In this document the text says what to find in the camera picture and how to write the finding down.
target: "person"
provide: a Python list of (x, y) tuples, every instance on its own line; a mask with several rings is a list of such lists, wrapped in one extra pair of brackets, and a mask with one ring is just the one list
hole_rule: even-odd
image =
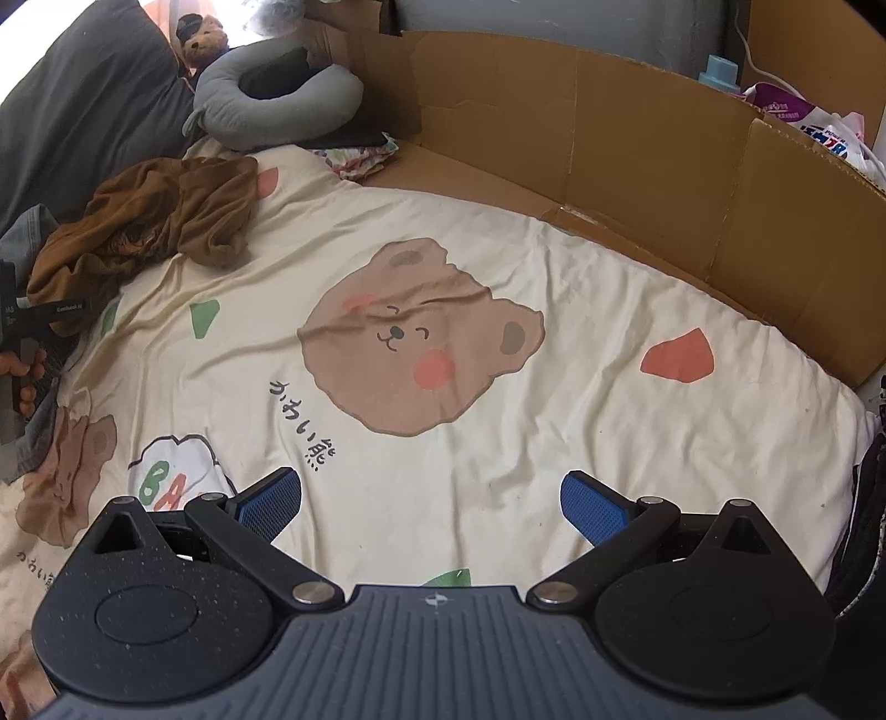
[[(42, 349), (37, 350), (34, 364), (28, 366), (14, 352), (7, 350), (0, 353), (0, 376), (15, 375), (17, 378), (24, 378), (30, 374), (34, 380), (39, 380), (46, 373), (46, 369), (43, 367), (45, 359), (46, 352)], [(37, 391), (32, 386), (24, 386), (21, 389), (19, 412), (26, 418), (30, 418), (34, 414), (34, 400), (36, 400), (36, 397)]]

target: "red cheek circle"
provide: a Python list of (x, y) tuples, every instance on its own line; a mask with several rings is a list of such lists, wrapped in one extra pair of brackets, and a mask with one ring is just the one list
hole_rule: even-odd
[(357, 310), (362, 310), (367, 305), (371, 305), (375, 300), (375, 295), (351, 295), (351, 297), (341, 303), (341, 307), (345, 309), (345, 312), (356, 312)]
[(255, 178), (255, 182), (259, 189), (259, 200), (264, 200), (276, 190), (276, 184), (279, 179), (280, 170), (277, 168), (271, 168), (270, 170), (265, 170), (264, 172), (259, 173), (259, 176)]
[(443, 350), (428, 350), (418, 358), (412, 377), (422, 390), (437, 390), (455, 377), (455, 363)]

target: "neck pillow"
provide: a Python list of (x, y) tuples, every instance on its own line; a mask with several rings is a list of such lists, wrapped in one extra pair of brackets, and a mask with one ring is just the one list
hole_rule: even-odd
[(199, 125), (231, 150), (248, 153), (321, 137), (353, 119), (363, 99), (363, 83), (340, 65), (327, 67), (279, 98), (251, 98), (241, 90), (244, 74), (254, 78), (263, 67), (279, 72), (277, 61), (301, 47), (288, 35), (222, 55), (200, 76), (194, 112), (183, 134)]

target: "green patch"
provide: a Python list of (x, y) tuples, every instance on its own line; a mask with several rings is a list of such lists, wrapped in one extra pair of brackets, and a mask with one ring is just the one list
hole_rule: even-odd
[(107, 306), (102, 316), (102, 331), (100, 337), (105, 337), (113, 327), (113, 321), (117, 319), (117, 308), (120, 306), (120, 298)]
[(452, 570), (443, 575), (437, 575), (433, 580), (424, 584), (426, 588), (470, 588), (470, 570)]
[(222, 306), (217, 300), (195, 302), (190, 306), (190, 324), (194, 328), (194, 337), (203, 340), (209, 332), (209, 325), (215, 320)]

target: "triangular cutout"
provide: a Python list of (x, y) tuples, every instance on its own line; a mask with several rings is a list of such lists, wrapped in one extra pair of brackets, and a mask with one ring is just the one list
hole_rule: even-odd
[(735, 552), (752, 552), (755, 555), (770, 554), (766, 541), (757, 532), (754, 523), (747, 518), (735, 520), (729, 529), (726, 541), (723, 543), (723, 549)]
[(96, 544), (96, 555), (106, 552), (124, 552), (126, 550), (138, 550), (142, 541), (136, 533), (136, 526), (126, 514), (120, 514), (111, 520), (111, 525), (101, 540)]

